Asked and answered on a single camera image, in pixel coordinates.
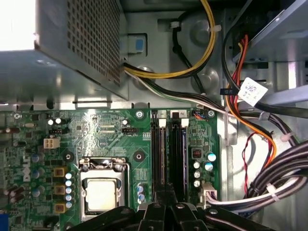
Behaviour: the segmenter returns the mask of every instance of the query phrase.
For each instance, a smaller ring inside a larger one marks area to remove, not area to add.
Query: motherboard mounting screw
[[[21,114],[19,114],[19,113],[14,114],[14,119],[20,119],[20,118],[21,118]]]
[[[137,117],[138,119],[141,119],[141,118],[143,117],[143,111],[137,111],[137,112],[136,112],[136,117]]]
[[[209,111],[207,112],[207,115],[208,115],[208,117],[214,117],[214,116],[215,116],[215,112],[212,111],[212,110],[209,110]]]

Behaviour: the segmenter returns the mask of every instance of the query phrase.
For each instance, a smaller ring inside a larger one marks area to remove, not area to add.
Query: white label sticker
[[[238,96],[254,107],[267,91],[266,87],[247,77],[241,85]]]

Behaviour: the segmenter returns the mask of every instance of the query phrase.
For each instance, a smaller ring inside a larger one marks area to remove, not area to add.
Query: cable tie
[[[276,187],[274,186],[274,185],[272,185],[272,184],[270,184],[270,183],[268,183],[267,185],[266,185],[267,187],[266,187],[266,189],[267,189],[267,191],[269,192],[269,194],[272,196],[272,198],[274,199],[274,201],[280,201],[280,199],[278,198],[278,196],[276,195]]]
[[[170,28],[178,28],[178,27],[181,27],[181,22],[173,21],[170,23]]]
[[[221,25],[215,25],[214,27],[209,28],[208,31],[209,32],[219,32],[219,31],[221,31]]]
[[[290,132],[288,134],[284,134],[284,135],[280,136],[280,140],[282,142],[288,142],[290,140],[291,136],[294,136],[294,132]]]

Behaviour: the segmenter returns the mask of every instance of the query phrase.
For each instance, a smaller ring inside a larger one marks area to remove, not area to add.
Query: yellow wire
[[[242,53],[243,53],[243,46],[242,46],[240,43],[238,43],[238,45],[239,45],[239,47],[240,47],[240,49],[241,49],[241,55],[242,55]],[[249,128],[250,128],[251,130],[253,130],[254,132],[256,132],[256,133],[258,133],[258,134],[264,136],[264,137],[265,137],[266,139],[268,139],[268,140],[270,141],[270,143],[272,144],[272,146],[273,146],[273,154],[271,155],[270,159],[268,160],[268,162],[267,162],[267,164],[266,164],[266,166],[267,166],[270,162],[272,162],[272,160],[275,158],[276,153],[277,153],[277,147],[276,147],[276,144],[275,144],[274,140],[273,140],[270,136],[268,136],[267,134],[265,134],[263,131],[261,131],[261,130],[255,128],[254,126],[248,124],[248,123],[245,122],[243,119],[241,119],[240,117],[238,117],[238,116],[234,113],[234,111],[232,110],[232,108],[230,107],[230,104],[229,104],[229,101],[228,101],[228,96],[226,96],[226,102],[227,102],[227,106],[228,106],[228,108],[229,108],[229,111],[232,113],[232,115],[234,115],[234,117],[235,117],[237,120],[239,120],[241,123],[245,124],[247,127],[249,127]]]
[[[184,71],[178,71],[178,72],[173,72],[173,73],[147,73],[147,72],[143,72],[143,71],[133,70],[129,67],[125,67],[125,70],[129,71],[130,73],[132,73],[136,76],[143,77],[143,78],[172,78],[172,77],[176,77],[176,76],[179,76],[179,75],[184,75],[184,74],[186,74],[190,71],[193,71],[193,70],[197,69],[198,67],[200,67],[205,62],[205,60],[207,60],[209,58],[209,56],[211,55],[211,52],[214,49],[215,40],[216,40],[216,32],[213,30],[213,28],[215,26],[215,20],[214,20],[212,10],[211,10],[207,0],[201,0],[201,3],[203,5],[203,7],[205,8],[206,14],[208,16],[209,27],[210,27],[210,30],[212,30],[212,33],[210,33],[209,44],[208,44],[208,47],[207,47],[204,55],[193,67],[191,67],[187,70],[184,70]]]

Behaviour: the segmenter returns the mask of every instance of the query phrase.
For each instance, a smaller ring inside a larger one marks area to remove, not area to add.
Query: gray capacitor
[[[205,168],[206,171],[210,172],[210,171],[213,171],[214,166],[211,162],[205,162],[204,168]]]

